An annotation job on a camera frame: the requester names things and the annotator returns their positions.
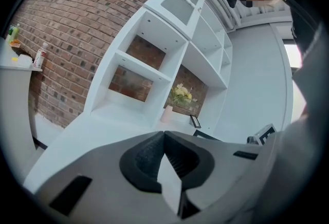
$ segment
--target small shelf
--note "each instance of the small shelf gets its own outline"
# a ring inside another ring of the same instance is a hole
[[[122,67],[125,67],[151,81],[171,82],[171,79],[168,76],[123,51],[117,50],[115,52],[115,59],[118,65],[121,65]]]
[[[206,3],[204,3],[202,7],[201,16],[205,19],[213,32],[216,33],[224,29],[215,13],[208,7]]]
[[[189,43],[181,64],[207,86],[226,88],[221,75],[193,43]]]
[[[204,53],[207,53],[213,49],[220,49],[222,47],[219,39],[215,35],[215,32],[211,29],[202,16],[200,16],[196,25],[192,42],[200,51]]]

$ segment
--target white shelf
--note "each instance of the white shelf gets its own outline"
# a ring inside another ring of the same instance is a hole
[[[107,97],[92,111],[91,116],[123,126],[151,127],[142,111],[144,105],[142,101],[109,90]]]
[[[115,58],[118,65],[121,65],[122,67],[125,67],[151,81],[171,82],[172,80],[160,71],[152,68],[151,66],[141,62],[140,60],[128,55],[123,51],[116,51]]]
[[[193,43],[189,43],[183,57],[182,65],[207,86],[226,88],[221,75]]]
[[[217,36],[202,16],[200,16],[196,25],[192,42],[204,53],[222,47]]]
[[[213,32],[219,32],[224,29],[219,19],[216,17],[215,13],[208,7],[206,3],[202,7],[201,16],[205,19],[208,25],[211,27]]]

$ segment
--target shelf compartment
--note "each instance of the shelf compartment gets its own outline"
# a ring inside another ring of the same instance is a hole
[[[109,123],[154,128],[158,123],[171,83],[154,82],[145,102],[108,89],[91,116]]]
[[[231,74],[231,64],[222,65],[220,75],[226,86],[228,86],[230,74]]]
[[[210,64],[214,67],[214,69],[219,72],[222,65],[222,59],[224,54],[224,49],[216,49],[216,50],[209,50],[206,53],[203,53],[206,59],[210,62]]]
[[[205,21],[208,23],[213,32],[216,33],[224,29],[221,22],[216,17],[215,13],[209,8],[206,3],[204,3],[202,7],[201,16],[205,19]]]
[[[226,88],[221,75],[193,43],[189,43],[181,64],[208,87]]]
[[[174,78],[176,66],[179,65],[185,53],[187,40],[163,19],[149,10],[144,9],[134,34],[151,43],[166,55],[161,63],[159,72],[165,76]],[[129,44],[119,50],[126,52]]]
[[[208,88],[207,96],[198,117],[203,133],[212,135],[220,118],[225,97],[226,89]]]
[[[217,36],[202,16],[200,16],[196,25],[192,42],[200,51],[204,53],[209,50],[220,49],[222,47]]]
[[[232,57],[233,57],[233,49],[232,46],[231,47],[226,47],[225,48],[226,54],[228,59],[230,60],[230,62],[232,62]]]
[[[222,60],[222,66],[231,64],[231,59],[227,54],[226,49],[223,49],[223,60]]]
[[[92,111],[92,116],[114,123],[149,127],[151,124],[142,112],[143,105],[142,101],[108,90],[105,99]]]
[[[162,72],[152,68],[144,62],[134,58],[133,56],[128,55],[123,51],[116,51],[115,53],[116,63],[122,67],[127,68],[153,82],[155,81],[163,81],[163,82],[171,82],[171,78],[164,75]]]

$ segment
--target window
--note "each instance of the window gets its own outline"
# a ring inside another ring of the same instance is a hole
[[[302,66],[302,56],[296,44],[284,45],[288,54],[291,68],[300,68]]]

